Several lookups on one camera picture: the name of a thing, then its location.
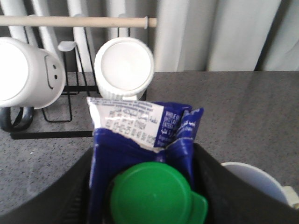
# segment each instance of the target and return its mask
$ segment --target speckled countertop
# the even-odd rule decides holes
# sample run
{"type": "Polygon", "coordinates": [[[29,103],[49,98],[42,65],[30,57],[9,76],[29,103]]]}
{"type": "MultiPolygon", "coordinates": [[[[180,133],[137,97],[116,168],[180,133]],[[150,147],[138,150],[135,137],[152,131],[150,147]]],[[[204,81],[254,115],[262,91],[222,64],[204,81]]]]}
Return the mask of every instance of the speckled countertop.
{"type": "MultiPolygon", "coordinates": [[[[85,93],[72,97],[71,123],[48,124],[40,111],[27,132],[92,130],[85,93]]],[[[257,166],[299,192],[299,72],[156,73],[149,101],[204,107],[196,142],[219,162],[257,166]]],[[[47,110],[67,118],[66,97],[47,110]]],[[[57,180],[92,138],[12,140],[0,130],[0,214],[57,180]]]]}

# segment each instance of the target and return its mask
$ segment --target white cup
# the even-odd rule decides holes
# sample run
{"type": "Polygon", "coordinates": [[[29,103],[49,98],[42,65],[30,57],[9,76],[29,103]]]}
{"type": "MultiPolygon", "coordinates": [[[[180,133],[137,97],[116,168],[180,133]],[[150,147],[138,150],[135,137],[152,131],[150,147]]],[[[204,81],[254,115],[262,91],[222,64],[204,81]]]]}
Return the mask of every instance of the white cup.
{"type": "Polygon", "coordinates": [[[289,204],[283,187],[268,173],[241,162],[224,162],[222,165],[252,187],[284,204],[289,204]]]}
{"type": "Polygon", "coordinates": [[[118,37],[99,49],[94,71],[103,98],[140,99],[154,76],[154,59],[140,40],[118,37]]]}
{"type": "Polygon", "coordinates": [[[0,107],[44,108],[64,89],[59,59],[11,37],[0,37],[0,71],[0,107]]]}

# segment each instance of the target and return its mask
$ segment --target plastic packaging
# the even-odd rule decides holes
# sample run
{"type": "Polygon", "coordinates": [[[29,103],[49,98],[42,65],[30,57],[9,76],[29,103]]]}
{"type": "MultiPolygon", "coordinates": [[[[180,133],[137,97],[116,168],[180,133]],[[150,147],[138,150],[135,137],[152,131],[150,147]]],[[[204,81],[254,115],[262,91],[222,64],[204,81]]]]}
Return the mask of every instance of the plastic packaging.
{"type": "Polygon", "coordinates": [[[175,141],[168,145],[165,151],[166,163],[180,171],[188,180],[192,189],[194,189],[192,168],[193,143],[203,112],[203,108],[192,112],[184,111],[175,141]]]}
{"type": "Polygon", "coordinates": [[[103,200],[110,181],[135,164],[168,161],[187,180],[192,180],[192,155],[189,154],[193,152],[194,129],[198,126],[192,119],[197,116],[198,120],[202,111],[190,113],[190,105],[179,103],[154,104],[102,98],[87,98],[87,101],[95,128],[90,177],[90,224],[101,223],[105,206],[103,200]],[[165,150],[172,142],[173,146],[165,150]]]}

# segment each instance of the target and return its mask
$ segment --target green lid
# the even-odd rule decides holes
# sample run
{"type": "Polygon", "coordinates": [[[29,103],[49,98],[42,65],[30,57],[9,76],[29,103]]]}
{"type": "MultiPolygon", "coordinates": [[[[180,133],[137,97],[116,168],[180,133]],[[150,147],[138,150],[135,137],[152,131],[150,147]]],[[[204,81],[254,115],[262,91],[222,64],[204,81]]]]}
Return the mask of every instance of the green lid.
{"type": "Polygon", "coordinates": [[[110,210],[115,224],[201,224],[207,202],[176,169],[145,162],[115,178],[110,210]]]}

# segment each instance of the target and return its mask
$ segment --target curtain fold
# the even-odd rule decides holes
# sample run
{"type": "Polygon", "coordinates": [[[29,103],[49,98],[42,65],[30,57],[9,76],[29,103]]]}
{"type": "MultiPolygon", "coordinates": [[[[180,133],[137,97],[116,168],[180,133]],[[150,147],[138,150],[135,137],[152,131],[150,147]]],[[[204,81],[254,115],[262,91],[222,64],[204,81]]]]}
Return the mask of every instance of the curtain fold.
{"type": "MultiPolygon", "coordinates": [[[[153,51],[156,71],[299,69],[299,0],[0,0],[0,3],[6,15],[26,15],[26,11],[35,9],[38,15],[156,17],[157,28],[130,29],[131,37],[145,42],[153,51]]],[[[40,36],[45,48],[59,55],[57,42],[75,40],[83,52],[85,70],[91,71],[86,43],[77,34],[84,34],[82,28],[48,28],[42,32],[43,29],[40,28],[40,36]]],[[[93,60],[101,45],[118,35],[117,28],[86,31],[93,60]]],[[[17,39],[25,38],[22,27],[10,27],[10,33],[17,39]]],[[[128,29],[120,28],[119,35],[127,36],[128,29]]],[[[68,64],[73,64],[71,70],[77,67],[76,60],[68,64]]]]}

